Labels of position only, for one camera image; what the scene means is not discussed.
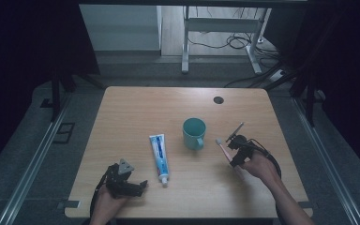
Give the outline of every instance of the metal frame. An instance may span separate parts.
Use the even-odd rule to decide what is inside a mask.
[[[253,66],[256,74],[261,74],[262,69],[256,60],[255,50],[258,43],[260,33],[263,29],[265,15],[267,8],[263,9],[259,20],[251,19],[223,19],[223,18],[189,18],[189,6],[186,6],[186,13],[184,18],[184,43],[181,71],[188,73],[188,32],[236,32],[236,33],[253,33],[253,38],[250,46],[247,46],[247,56]]]

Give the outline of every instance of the wall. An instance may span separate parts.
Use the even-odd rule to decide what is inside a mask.
[[[159,51],[161,6],[80,5],[95,51]]]

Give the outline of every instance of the gray floor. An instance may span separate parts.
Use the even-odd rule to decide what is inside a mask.
[[[181,73],[180,57],[104,53],[97,56],[101,76],[94,77],[107,85],[223,87],[231,81],[254,76],[244,56],[191,57],[188,75]],[[75,123],[73,135],[69,143],[52,144],[49,148],[14,224],[81,224],[84,221],[66,217],[59,204],[69,196],[104,91],[77,76],[74,79],[78,87],[71,94],[63,120]],[[230,87],[244,88],[249,84],[238,82]],[[281,85],[270,91],[269,96],[313,205],[313,219],[317,224],[351,224],[289,96],[290,85],[290,82]],[[52,110],[39,107],[44,98],[51,98],[49,83],[35,90],[32,105],[0,156],[0,215],[50,124]],[[327,120],[319,103],[315,105],[314,121],[339,176],[360,210],[358,157]]]

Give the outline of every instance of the human hand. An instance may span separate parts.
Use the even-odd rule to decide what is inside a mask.
[[[121,196],[115,199],[111,196],[106,185],[102,185],[98,191],[95,209],[93,210],[90,225],[105,225],[116,216],[118,211],[130,199],[129,196]]]
[[[256,150],[253,152],[251,160],[239,166],[253,176],[260,178],[266,185],[280,179],[274,164],[261,152]]]

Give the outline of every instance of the black cloth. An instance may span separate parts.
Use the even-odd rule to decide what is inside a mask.
[[[78,3],[0,0],[0,152],[57,70],[99,74]]]

